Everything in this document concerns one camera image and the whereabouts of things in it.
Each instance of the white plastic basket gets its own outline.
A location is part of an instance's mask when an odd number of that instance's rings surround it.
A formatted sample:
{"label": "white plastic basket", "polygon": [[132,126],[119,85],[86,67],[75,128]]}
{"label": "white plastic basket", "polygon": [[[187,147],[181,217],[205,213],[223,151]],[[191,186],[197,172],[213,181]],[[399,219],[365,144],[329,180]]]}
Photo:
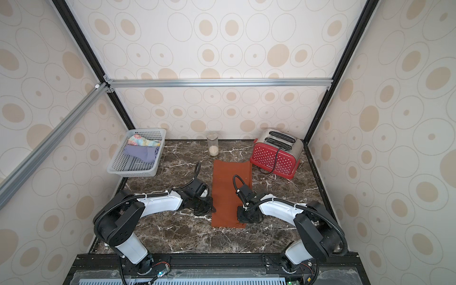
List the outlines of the white plastic basket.
{"label": "white plastic basket", "polygon": [[[128,138],[138,134],[148,140],[161,141],[155,162],[144,162],[134,156],[125,155],[124,148],[127,145]],[[109,162],[108,173],[118,174],[122,177],[144,177],[155,176],[160,163],[160,157],[165,147],[165,129],[136,129],[129,130],[125,133],[122,144],[117,148],[111,162]]]}

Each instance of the red toaster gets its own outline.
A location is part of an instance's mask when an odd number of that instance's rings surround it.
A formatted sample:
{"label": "red toaster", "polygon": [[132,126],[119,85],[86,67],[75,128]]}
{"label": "red toaster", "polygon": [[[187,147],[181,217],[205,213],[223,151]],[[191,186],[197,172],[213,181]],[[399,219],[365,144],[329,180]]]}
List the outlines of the red toaster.
{"label": "red toaster", "polygon": [[254,143],[251,163],[266,171],[272,171],[277,155],[272,174],[293,178],[300,163],[299,156],[304,149],[300,139],[275,129],[267,129]]}

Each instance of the purple cloth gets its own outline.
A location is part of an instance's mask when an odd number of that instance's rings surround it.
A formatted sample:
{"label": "purple cloth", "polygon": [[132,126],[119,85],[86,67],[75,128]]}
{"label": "purple cloth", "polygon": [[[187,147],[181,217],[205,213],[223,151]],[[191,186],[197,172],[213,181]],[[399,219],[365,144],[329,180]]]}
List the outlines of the purple cloth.
{"label": "purple cloth", "polygon": [[126,145],[124,148],[124,154],[137,157],[144,162],[155,162],[158,149],[158,146]]}

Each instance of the wall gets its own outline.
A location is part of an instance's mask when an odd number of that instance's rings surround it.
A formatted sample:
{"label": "wall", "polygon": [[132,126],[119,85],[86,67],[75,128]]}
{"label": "wall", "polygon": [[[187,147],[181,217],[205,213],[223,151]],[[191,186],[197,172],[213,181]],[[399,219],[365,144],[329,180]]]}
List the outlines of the wall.
{"label": "wall", "polygon": [[118,88],[137,128],[168,139],[258,138],[268,127],[304,138],[326,87]]}
{"label": "wall", "polygon": [[114,195],[119,176],[106,167],[125,132],[102,95],[0,210],[1,285],[62,284]]}
{"label": "wall", "polygon": [[43,0],[1,1],[0,35],[1,182],[97,80]]}
{"label": "wall", "polygon": [[310,148],[373,285],[456,280],[456,4],[386,0]]}
{"label": "wall", "polygon": [[331,77],[364,0],[72,0],[115,79]]}

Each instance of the toaster power cord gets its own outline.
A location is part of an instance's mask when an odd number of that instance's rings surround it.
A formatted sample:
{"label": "toaster power cord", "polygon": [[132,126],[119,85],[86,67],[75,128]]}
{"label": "toaster power cord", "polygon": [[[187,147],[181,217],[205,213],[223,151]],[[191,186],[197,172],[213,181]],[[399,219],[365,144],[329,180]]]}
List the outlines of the toaster power cord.
{"label": "toaster power cord", "polygon": [[274,166],[272,167],[272,170],[269,171],[269,172],[267,172],[267,173],[264,173],[264,172],[262,172],[262,171],[260,170],[260,173],[261,173],[261,174],[263,174],[263,175],[269,175],[269,174],[271,174],[271,173],[274,172],[275,166],[277,165],[277,156],[279,155],[279,152],[280,152],[281,150],[285,150],[285,149],[281,147],[281,148],[279,148],[279,149],[277,150],[277,152],[275,153]]}

